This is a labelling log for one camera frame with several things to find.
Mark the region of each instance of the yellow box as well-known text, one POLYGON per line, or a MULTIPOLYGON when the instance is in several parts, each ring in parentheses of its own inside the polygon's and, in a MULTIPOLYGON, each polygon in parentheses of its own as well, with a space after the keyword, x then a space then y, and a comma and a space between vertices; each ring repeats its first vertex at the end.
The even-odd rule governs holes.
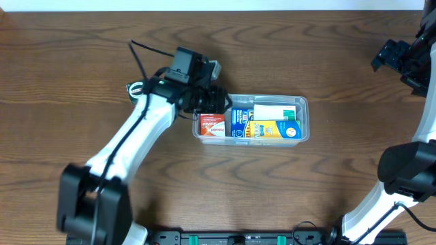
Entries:
POLYGON ((250 121, 250 137, 301 139, 300 121, 250 121))

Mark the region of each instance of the blue box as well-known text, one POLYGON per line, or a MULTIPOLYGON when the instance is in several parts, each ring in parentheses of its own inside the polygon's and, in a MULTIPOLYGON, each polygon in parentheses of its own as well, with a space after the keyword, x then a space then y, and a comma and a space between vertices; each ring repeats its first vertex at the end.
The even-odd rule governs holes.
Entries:
POLYGON ((250 137, 250 120, 253 120, 253 109, 232 109, 232 137, 250 137))

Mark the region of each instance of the clear plastic bin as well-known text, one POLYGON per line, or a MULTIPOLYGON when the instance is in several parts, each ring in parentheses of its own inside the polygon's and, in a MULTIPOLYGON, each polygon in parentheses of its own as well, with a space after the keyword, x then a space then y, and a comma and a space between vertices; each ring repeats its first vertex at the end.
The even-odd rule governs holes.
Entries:
MULTIPOLYGON (((282 95, 230 95, 234 108, 253 109, 258 105, 295 105, 296 120, 300 121, 301 139, 282 139, 282 138, 253 138, 253 137, 216 137, 203 136, 200 134, 200 119, 193 121, 192 133, 199 138, 203 144, 231 145, 231 146, 296 146, 300 142, 309 139, 309 105, 307 100, 301 96, 282 96, 282 95)), ((224 114, 225 134, 231 135, 232 130, 232 109, 224 114)))

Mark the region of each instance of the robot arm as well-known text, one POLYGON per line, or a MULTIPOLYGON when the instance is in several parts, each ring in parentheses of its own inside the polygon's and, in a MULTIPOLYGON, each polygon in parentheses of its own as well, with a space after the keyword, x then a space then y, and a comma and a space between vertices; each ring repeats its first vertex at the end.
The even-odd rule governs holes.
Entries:
POLYGON ((429 90, 424 113, 412 140, 413 142, 428 143, 430 140, 436 140, 436 46, 434 44, 431 46, 430 58, 434 62, 431 62, 429 90))
POLYGON ((371 63, 377 71, 387 65, 403 75, 401 81, 416 95, 426 97, 424 112, 412 143, 388 148, 381 156, 379 181, 359 206, 341 219, 337 244, 372 244, 377 234, 403 208, 436 193, 436 12, 426 2, 421 31, 410 46, 389 40, 371 63))
POLYGON ((176 106, 168 103, 167 99, 159 95, 141 95, 136 107, 124 125, 119 129, 110 142, 93 158, 89 159, 87 166, 90 174, 100 176, 106 165, 109 155, 114 150, 120 139, 127 133, 131 126, 141 116, 145 107, 146 97, 150 96, 149 112, 134 129, 131 135, 118 150, 113 164, 109 167, 106 179, 119 178, 123 183, 129 184, 134 177, 139 165, 144 160, 156 139, 171 126, 176 116, 176 106))
POLYGON ((133 222, 128 184, 179 111, 223 114, 232 106, 224 88, 211 86, 220 69, 217 61, 179 47, 173 65, 146 80, 147 93, 140 96, 133 113, 110 142, 86 166, 70 164, 65 168, 59 187, 57 228, 91 240, 91 245, 143 245, 148 232, 133 222), (97 198, 89 194, 95 191, 97 198))

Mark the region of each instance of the wood grain surface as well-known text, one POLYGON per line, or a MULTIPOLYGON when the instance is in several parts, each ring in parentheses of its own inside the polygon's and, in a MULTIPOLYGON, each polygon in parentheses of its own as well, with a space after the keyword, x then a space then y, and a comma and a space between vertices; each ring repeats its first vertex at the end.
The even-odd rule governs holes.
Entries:
MULTIPOLYGON (((134 215, 185 230, 323 227, 373 188, 389 146, 409 142, 424 100, 369 65, 387 39, 414 40, 420 12, 7 13, 0 22, 0 244, 64 244, 59 176, 131 113, 133 38, 218 59, 231 93, 302 95, 311 137, 295 148, 205 146, 189 120, 157 140, 131 186, 134 215)), ((170 59, 146 50, 149 73, 170 59)), ((436 226, 434 199, 413 208, 436 226)), ((389 226, 434 244, 406 214, 389 226)))

